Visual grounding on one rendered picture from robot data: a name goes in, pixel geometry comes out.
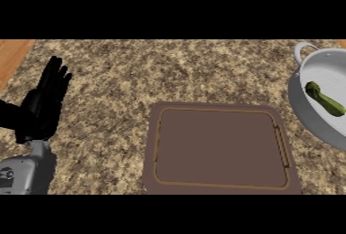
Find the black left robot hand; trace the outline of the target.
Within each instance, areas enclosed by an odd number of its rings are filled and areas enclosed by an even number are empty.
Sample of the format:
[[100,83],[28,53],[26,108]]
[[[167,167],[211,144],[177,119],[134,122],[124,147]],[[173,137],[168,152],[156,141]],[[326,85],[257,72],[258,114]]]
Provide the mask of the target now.
[[17,144],[47,141],[54,135],[71,77],[62,58],[51,56],[38,86],[26,93],[22,104],[0,100],[0,128],[14,131]]

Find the brown tray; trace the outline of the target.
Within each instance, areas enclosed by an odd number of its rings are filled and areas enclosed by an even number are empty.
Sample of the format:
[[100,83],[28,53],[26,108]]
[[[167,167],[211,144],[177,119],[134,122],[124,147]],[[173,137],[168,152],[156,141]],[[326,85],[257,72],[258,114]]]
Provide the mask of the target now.
[[152,194],[298,194],[278,111],[266,105],[156,103],[143,185]]

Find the white pot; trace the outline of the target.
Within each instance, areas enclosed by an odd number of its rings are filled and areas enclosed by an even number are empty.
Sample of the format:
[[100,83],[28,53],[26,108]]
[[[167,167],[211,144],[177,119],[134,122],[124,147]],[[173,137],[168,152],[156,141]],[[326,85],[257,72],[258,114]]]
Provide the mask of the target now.
[[294,114],[313,135],[346,151],[346,49],[300,42],[288,83]]

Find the green squash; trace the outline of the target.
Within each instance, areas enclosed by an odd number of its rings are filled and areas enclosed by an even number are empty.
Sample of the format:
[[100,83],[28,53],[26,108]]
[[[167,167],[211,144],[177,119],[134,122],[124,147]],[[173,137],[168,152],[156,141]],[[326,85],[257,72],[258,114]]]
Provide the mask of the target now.
[[334,116],[341,117],[346,114],[346,108],[321,92],[321,87],[315,81],[306,84],[306,95],[318,102],[325,111]]

